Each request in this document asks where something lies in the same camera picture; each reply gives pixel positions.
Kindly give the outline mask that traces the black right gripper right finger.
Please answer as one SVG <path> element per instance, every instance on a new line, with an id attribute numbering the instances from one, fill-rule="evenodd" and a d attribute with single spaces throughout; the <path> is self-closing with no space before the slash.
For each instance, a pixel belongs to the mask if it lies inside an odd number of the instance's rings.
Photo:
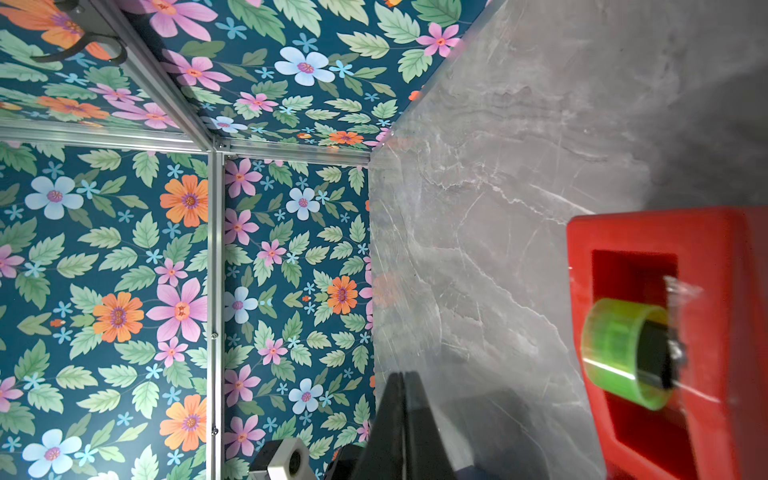
<path id="1" fill-rule="evenodd" d="M 455 479 L 419 374 L 406 372 L 404 388 L 406 477 L 415 480 Z"/>

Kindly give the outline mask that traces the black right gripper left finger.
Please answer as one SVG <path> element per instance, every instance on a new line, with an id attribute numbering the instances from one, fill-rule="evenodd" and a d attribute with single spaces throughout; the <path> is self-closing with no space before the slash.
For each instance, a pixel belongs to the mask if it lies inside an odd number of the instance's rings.
<path id="1" fill-rule="evenodd" d="M 400 480 L 404 472 L 405 388 L 402 373 L 391 374 L 367 446 L 352 479 Z"/>

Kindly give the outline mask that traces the red tape dispenser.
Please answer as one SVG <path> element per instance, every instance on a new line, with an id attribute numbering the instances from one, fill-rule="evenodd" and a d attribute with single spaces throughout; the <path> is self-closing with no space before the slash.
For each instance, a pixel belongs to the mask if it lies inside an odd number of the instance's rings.
<path id="1" fill-rule="evenodd" d="M 574 344 L 610 479 L 767 475 L 767 210 L 578 216 Z"/>

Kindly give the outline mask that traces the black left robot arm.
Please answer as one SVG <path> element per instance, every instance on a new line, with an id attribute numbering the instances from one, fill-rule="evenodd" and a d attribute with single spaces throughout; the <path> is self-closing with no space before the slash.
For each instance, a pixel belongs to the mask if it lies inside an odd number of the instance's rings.
<path id="1" fill-rule="evenodd" d="M 357 444 L 347 444 L 339 448 L 326 468 L 323 479 L 351 480 L 364 450 L 364 447 Z"/>

